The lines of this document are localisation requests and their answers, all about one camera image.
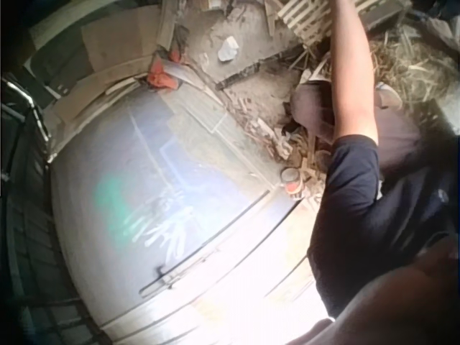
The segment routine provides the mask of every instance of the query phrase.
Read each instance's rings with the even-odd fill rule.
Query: white rock
[[[235,40],[235,37],[227,37],[224,43],[222,43],[221,49],[217,53],[218,59],[223,63],[226,61],[233,60],[238,54],[238,49],[239,46]]]

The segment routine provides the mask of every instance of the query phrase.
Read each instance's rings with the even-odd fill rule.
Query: person
[[[291,107],[332,143],[307,255],[336,320],[292,344],[458,344],[458,138],[413,164],[420,132],[375,90],[354,2],[329,2],[332,84],[307,83]]]

